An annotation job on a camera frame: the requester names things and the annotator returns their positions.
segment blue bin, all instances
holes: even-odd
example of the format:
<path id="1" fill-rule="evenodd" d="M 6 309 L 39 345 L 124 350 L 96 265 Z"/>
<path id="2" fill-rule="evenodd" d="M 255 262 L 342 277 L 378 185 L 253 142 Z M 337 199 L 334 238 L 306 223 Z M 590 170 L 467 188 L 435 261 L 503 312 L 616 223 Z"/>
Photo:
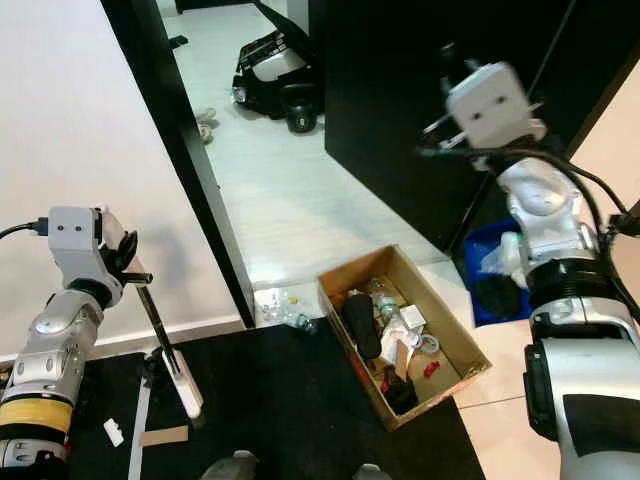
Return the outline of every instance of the blue bin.
<path id="1" fill-rule="evenodd" d="M 511 317 L 497 317 L 486 311 L 475 293 L 475 284 L 478 280 L 490 277 L 495 274 L 481 273 L 480 265 L 482 259 L 500 244 L 500 237 L 504 232 L 520 232 L 520 226 L 513 220 L 487 225 L 473 230 L 464 239 L 465 263 L 467 265 L 467 278 L 471 292 L 471 303 L 473 304 L 473 317 L 476 327 L 489 325 L 491 323 L 511 322 L 529 318 L 531 308 L 529 308 L 529 291 L 520 289 L 520 311 Z"/>

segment white card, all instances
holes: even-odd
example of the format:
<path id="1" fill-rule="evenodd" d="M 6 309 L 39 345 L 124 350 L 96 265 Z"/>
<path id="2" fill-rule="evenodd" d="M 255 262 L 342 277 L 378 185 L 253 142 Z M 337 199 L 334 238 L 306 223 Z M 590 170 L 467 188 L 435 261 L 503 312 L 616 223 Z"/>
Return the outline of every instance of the white card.
<path id="1" fill-rule="evenodd" d="M 401 308 L 400 313 L 402 313 L 402 318 L 404 318 L 405 323 L 411 330 L 421 327 L 427 323 L 420 313 L 420 310 L 418 310 L 418 307 L 415 305 L 409 305 L 408 307 Z"/>

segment yellow tape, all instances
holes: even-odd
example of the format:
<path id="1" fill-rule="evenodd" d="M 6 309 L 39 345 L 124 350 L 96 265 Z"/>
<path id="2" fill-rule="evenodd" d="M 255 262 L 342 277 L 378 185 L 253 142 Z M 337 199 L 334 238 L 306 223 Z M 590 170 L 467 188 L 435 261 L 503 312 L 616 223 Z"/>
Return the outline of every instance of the yellow tape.
<path id="1" fill-rule="evenodd" d="M 71 405 L 46 398 L 21 398 L 0 405 L 0 426 L 29 423 L 67 433 L 71 425 Z"/>

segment black floor mat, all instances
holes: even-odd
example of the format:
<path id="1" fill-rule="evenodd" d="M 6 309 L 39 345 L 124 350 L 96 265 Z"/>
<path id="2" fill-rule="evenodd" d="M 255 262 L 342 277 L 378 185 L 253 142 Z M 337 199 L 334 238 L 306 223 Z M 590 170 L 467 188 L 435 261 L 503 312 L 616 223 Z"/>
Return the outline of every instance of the black floor mat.
<path id="1" fill-rule="evenodd" d="M 144 355 L 88 362 L 69 432 L 71 480 L 127 478 Z M 102 424 L 113 418 L 124 437 L 114 448 Z"/>
<path id="2" fill-rule="evenodd" d="M 258 480 L 346 480 L 364 462 L 394 480 L 484 478 L 451 399 L 386 432 L 326 321 L 316 336 L 279 326 L 179 348 L 207 421 L 186 443 L 145 448 L 143 479 L 197 480 L 237 449 L 260 459 Z M 186 422 L 172 389 L 152 391 L 147 430 Z"/>

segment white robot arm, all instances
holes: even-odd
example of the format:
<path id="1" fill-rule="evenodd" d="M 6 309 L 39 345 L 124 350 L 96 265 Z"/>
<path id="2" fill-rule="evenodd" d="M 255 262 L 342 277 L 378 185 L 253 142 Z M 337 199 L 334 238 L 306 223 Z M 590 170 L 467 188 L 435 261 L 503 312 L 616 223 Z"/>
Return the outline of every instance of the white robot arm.
<path id="1" fill-rule="evenodd" d="M 597 206 L 576 176 L 590 174 L 539 147 L 546 128 L 531 117 L 511 67 L 467 66 L 461 82 L 443 82 L 448 116 L 461 133 L 434 140 L 440 120 L 425 129 L 431 138 L 420 154 L 469 158 L 491 171 L 522 229 L 533 310 L 524 374 L 530 424 L 558 442 L 563 480 L 640 478 L 640 337 L 630 310 L 640 318 L 610 259 L 617 227 L 601 231 Z M 470 148 L 458 148 L 462 141 Z M 595 233 L 580 220 L 583 200 Z M 621 207 L 618 220 L 626 223 L 618 226 L 637 227 Z"/>
<path id="2" fill-rule="evenodd" d="M 196 418 L 202 397 L 153 304 L 146 286 L 152 276 L 136 257 L 136 232 L 124 231 L 106 206 L 55 207 L 48 218 L 18 227 L 5 232 L 30 228 L 48 236 L 64 289 L 31 324 L 0 399 L 0 476 L 66 477 L 65 442 L 84 365 L 104 310 L 120 301 L 127 283 L 138 284 L 169 374 L 187 413 Z"/>

